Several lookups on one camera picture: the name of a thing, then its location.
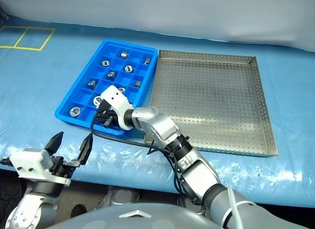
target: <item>table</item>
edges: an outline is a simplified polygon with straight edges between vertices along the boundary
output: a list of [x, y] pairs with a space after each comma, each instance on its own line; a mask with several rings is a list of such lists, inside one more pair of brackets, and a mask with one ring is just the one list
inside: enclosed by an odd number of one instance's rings
[[[89, 134], [63, 123], [54, 112], [106, 38], [156, 49], [256, 56], [279, 156], [270, 158], [202, 152], [225, 185], [259, 203], [315, 207], [315, 54], [294, 48], [216, 42], [120, 29], [30, 22], [14, 26], [56, 31], [41, 51], [0, 48], [0, 157], [27, 147], [43, 148], [64, 131], [57, 152], [70, 160]], [[40, 47], [50, 31], [29, 28], [18, 46]], [[0, 45], [15, 44], [22, 31], [2, 30]], [[150, 104], [151, 92], [145, 105]], [[131, 139], [144, 134], [133, 130]], [[175, 192], [173, 172], [160, 153], [94, 137], [86, 166], [73, 180]], [[0, 165], [2, 169], [13, 170]]]

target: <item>white wall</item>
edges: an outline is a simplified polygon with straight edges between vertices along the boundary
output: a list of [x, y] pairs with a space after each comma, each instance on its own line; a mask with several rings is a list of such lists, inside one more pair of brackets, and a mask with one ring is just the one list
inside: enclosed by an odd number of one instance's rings
[[0, 0], [0, 6], [29, 20], [315, 51], [315, 0]]

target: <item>stainless steel tray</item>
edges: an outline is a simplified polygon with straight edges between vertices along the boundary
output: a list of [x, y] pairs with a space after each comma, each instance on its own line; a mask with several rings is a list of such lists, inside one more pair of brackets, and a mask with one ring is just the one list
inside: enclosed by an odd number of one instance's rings
[[160, 50], [152, 106], [200, 150], [278, 155], [256, 57]]

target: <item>floor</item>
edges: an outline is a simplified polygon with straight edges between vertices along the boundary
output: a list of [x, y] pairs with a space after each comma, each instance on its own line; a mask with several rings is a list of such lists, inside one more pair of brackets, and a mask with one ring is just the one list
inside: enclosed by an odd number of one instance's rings
[[[6, 218], [18, 204], [22, 192], [29, 183], [19, 179], [15, 172], [0, 170], [1, 176], [1, 202], [0, 202], [0, 229], [4, 228]], [[107, 195], [110, 186], [73, 181], [68, 188], [64, 188], [61, 194], [61, 203], [57, 211], [56, 222], [62, 222], [71, 218], [73, 208], [84, 205], [88, 212], [97, 209]], [[155, 191], [140, 191], [140, 202], [163, 202], [177, 204], [177, 195]], [[298, 208], [274, 205], [261, 205], [274, 215], [285, 220], [315, 229], [315, 209]]]

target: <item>tray rim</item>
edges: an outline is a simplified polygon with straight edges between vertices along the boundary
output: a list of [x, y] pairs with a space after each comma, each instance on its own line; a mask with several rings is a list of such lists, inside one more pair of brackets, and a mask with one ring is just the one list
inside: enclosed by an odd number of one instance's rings
[[[101, 42], [101, 44], [98, 46], [98, 48], [96, 49], [96, 51], [92, 54], [91, 58], [89, 59], [88, 63], [84, 66], [84, 68], [82, 69], [82, 71], [80, 72], [80, 74], [78, 75], [78, 77], [75, 79], [75, 81], [72, 83], [71, 87], [69, 88], [69, 90], [66, 92], [66, 94], [64, 95], [62, 101], [60, 102], [60, 104], [58, 105], [57, 109], [55, 110], [55, 117], [61, 121], [64, 121], [66, 122], [67, 124], [70, 124], [72, 126], [76, 126], [76, 127], [79, 127], [79, 128], [84, 128], [84, 129], [89, 129], [90, 128], [90, 124], [85, 122], [85, 121], [82, 121], [82, 120], [79, 120], [79, 119], [75, 119], [75, 122], [73, 121], [73, 119], [71, 117], [67, 117], [67, 116], [64, 116], [61, 111], [62, 111], [62, 108], [70, 101], [70, 97], [71, 95], [73, 94], [73, 92], [75, 91], [75, 89], [77, 88], [77, 84], [81, 81], [81, 79], [84, 78], [84, 76], [87, 74], [89, 68], [93, 65], [94, 61], [97, 59], [99, 53], [101, 52], [101, 50], [103, 49], [103, 47], [106, 45], [106, 44], [110, 44], [110, 43], [114, 43], [116, 44], [115, 46], [117, 47], [122, 47], [122, 46], [132, 46], [132, 47], [135, 47], [134, 49], [135, 50], [139, 50], [140, 49], [143, 49], [143, 50], [147, 50], [147, 51], [150, 51], [152, 53], [152, 59], [151, 59], [151, 62], [148, 66], [148, 70], [152, 70], [149, 74], [149, 75], [146, 75], [144, 76], [143, 78], [143, 84], [146, 84], [146, 87], [145, 85], [143, 85], [141, 88], [142, 89], [147, 89], [148, 86], [149, 86], [149, 83], [148, 80], [151, 79], [151, 76], [154, 76], [155, 74], [155, 63], [158, 59], [158, 50], [155, 49], [155, 48], [152, 48], [152, 47], [147, 47], [147, 46], [143, 46], [143, 45], [138, 45], [138, 44], [134, 44], [134, 43], [128, 43], [128, 42], [124, 42], [124, 41], [120, 41], [120, 40], [115, 40], [115, 39], [105, 39]], [[143, 99], [144, 98], [136, 98], [134, 103], [135, 106], [139, 106], [142, 104], [143, 102]], [[95, 125], [94, 129], [98, 132], [101, 132], [101, 133], [105, 133], [105, 134], [108, 134], [108, 135], [111, 135], [111, 136], [114, 136], [114, 137], [118, 137], [118, 138], [127, 138], [129, 136], [129, 132], [130, 131], [125, 131], [125, 130], [111, 130], [111, 129], [106, 129], [104, 130], [104, 128], [98, 126], [98, 125]]]
[[[178, 55], [186, 55], [186, 56], [192, 56], [192, 58], [176, 58], [176, 57], [167, 57], [165, 56], [165, 54], [167, 53], [178, 53]], [[193, 57], [196, 56], [197, 57], [205, 57], [205, 56], [213, 56], [213, 58], [218, 57], [229, 57], [230, 61], [218, 61], [215, 59], [213, 60], [205, 60], [205, 59], [194, 59]], [[156, 82], [157, 82], [157, 74], [158, 71], [160, 70], [161, 67], [161, 61], [163, 59], [173, 59], [173, 60], [193, 60], [193, 61], [202, 61], [202, 62], [212, 62], [212, 63], [236, 63], [236, 64], [245, 64], [245, 65], [250, 65], [252, 68], [252, 63], [254, 63], [257, 67], [257, 73], [258, 73], [258, 82], [260, 83], [260, 87], [261, 87], [261, 93], [263, 95], [263, 102], [266, 105], [266, 114], [269, 120], [269, 124], [270, 124], [270, 128], [271, 128], [271, 136], [272, 136], [272, 140], [274, 143], [274, 150], [271, 152], [270, 148], [267, 147], [267, 142], [266, 142], [266, 133], [265, 133], [265, 129], [262, 123], [262, 117], [261, 117], [261, 111], [259, 110], [259, 116], [260, 116], [260, 121], [261, 121], [261, 126], [263, 128], [263, 135], [265, 138], [265, 145], [266, 145], [266, 150], [267, 153], [258, 153], [258, 152], [251, 152], [251, 151], [234, 151], [234, 150], [224, 150], [224, 149], [212, 149], [212, 148], [202, 148], [202, 147], [197, 147], [198, 150], [200, 151], [205, 151], [205, 152], [216, 152], [216, 153], [228, 153], [228, 154], [237, 154], [237, 155], [246, 155], [246, 156], [257, 156], [257, 157], [272, 157], [272, 156], [277, 156], [279, 155], [278, 153], [278, 148], [277, 148], [277, 143], [275, 140], [275, 136], [274, 136], [274, 131], [273, 131], [273, 127], [272, 127], [272, 122], [271, 122], [271, 117], [269, 115], [268, 109], [267, 109], [267, 101], [264, 95], [264, 91], [263, 91], [263, 85], [261, 82], [261, 76], [260, 76], [260, 72], [259, 72], [259, 67], [258, 67], [258, 60], [256, 56], [243, 56], [243, 55], [231, 55], [231, 54], [215, 54], [215, 53], [198, 53], [198, 52], [189, 52], [189, 51], [178, 51], [178, 50], [160, 50], [159, 51], [159, 56], [158, 56], [158, 60], [157, 60], [157, 68], [156, 68], [156, 75], [154, 77], [154, 84], [153, 84], [153, 91], [151, 94], [151, 105], [152, 105], [152, 101], [153, 101], [153, 95], [154, 95], [154, 90], [156, 87]], [[151, 144], [152, 142], [152, 138], [149, 135], [145, 135], [144, 136], [144, 142], [147, 144]]]

